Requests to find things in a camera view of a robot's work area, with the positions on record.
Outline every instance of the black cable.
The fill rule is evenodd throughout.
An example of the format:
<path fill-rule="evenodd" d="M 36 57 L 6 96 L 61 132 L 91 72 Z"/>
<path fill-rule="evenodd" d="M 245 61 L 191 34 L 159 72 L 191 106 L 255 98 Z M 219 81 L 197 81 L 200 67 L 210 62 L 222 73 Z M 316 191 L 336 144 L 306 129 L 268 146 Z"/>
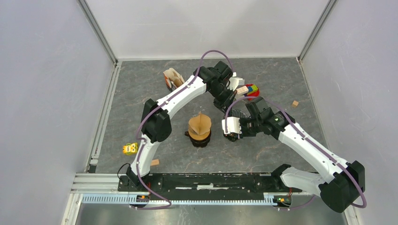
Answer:
<path fill-rule="evenodd" d="M 117 177 L 119 178 L 119 180 L 120 180 L 120 177 L 119 177 L 119 172 L 121 171 L 121 169 L 125 166 L 125 165 L 129 165 L 129 166 L 131 166 L 131 164 L 130 163 L 125 163 L 125 164 L 123 164 L 120 168 L 119 168 L 119 170 L 117 171 Z"/>

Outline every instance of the metal corner post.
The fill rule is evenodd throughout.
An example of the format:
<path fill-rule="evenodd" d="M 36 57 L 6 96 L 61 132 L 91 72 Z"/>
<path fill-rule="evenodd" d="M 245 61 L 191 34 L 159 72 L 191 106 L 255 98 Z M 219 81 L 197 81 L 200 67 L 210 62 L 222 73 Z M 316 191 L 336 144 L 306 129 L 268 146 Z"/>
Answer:
<path fill-rule="evenodd" d="M 77 2 L 79 3 L 84 14 L 86 15 L 87 20 L 90 22 L 90 25 L 91 25 L 92 29 L 94 30 L 95 34 L 97 35 L 102 46 L 104 46 L 105 51 L 107 52 L 110 60 L 116 65 L 118 60 L 117 60 L 115 54 L 113 53 L 107 39 L 105 38 L 104 34 L 102 33 L 102 30 L 101 30 L 100 26 L 98 25 L 97 20 L 95 19 L 94 15 L 92 14 L 92 11 L 90 10 L 90 7 L 88 6 L 87 1 L 86 0 L 77 0 Z"/>
<path fill-rule="evenodd" d="M 297 57 L 299 63 L 302 62 L 304 57 L 306 56 L 308 50 L 310 49 L 312 43 L 314 42 L 316 36 L 318 35 L 319 31 L 321 30 L 323 24 L 325 23 L 326 19 L 328 18 L 330 12 L 332 11 L 333 7 L 335 6 L 337 0 L 329 0 L 326 7 L 324 8 L 321 16 L 318 19 L 314 29 L 312 30 L 310 37 L 308 38 L 306 44 L 304 45 L 303 50 L 301 50 L 300 55 Z"/>

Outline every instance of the yellow box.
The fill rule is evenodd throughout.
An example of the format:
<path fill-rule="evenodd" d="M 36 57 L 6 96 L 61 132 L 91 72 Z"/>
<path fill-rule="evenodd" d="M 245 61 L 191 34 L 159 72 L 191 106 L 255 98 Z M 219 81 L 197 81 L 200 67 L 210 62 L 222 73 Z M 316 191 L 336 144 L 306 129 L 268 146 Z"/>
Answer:
<path fill-rule="evenodd" d="M 138 152 L 138 143 L 127 143 L 127 145 L 123 146 L 123 154 L 131 155 L 136 154 Z"/>

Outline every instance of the red container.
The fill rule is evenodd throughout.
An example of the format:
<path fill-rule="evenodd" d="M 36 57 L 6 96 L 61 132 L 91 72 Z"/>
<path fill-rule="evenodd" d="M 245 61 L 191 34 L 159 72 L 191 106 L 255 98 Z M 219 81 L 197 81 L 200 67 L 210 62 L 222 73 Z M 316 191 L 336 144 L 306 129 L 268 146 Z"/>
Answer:
<path fill-rule="evenodd" d="M 252 83 L 250 83 L 250 84 L 245 84 L 245 86 L 246 87 L 250 87 L 250 86 L 252 86 L 253 84 Z M 247 96 L 255 96 L 255 97 L 257 97 L 257 96 L 259 96 L 260 95 L 260 88 L 256 91 L 256 92 L 254 92 L 254 93 L 252 93 L 252 94 L 250 94 L 250 95 L 247 95 Z"/>

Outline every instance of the yellow toy car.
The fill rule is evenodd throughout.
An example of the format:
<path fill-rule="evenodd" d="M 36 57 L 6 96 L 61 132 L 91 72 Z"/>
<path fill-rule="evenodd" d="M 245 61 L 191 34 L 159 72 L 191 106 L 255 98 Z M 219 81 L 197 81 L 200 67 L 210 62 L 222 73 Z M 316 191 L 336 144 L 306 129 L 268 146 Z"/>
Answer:
<path fill-rule="evenodd" d="M 131 155 L 136 154 L 138 152 L 138 143 L 127 143 L 123 146 L 123 154 Z"/>

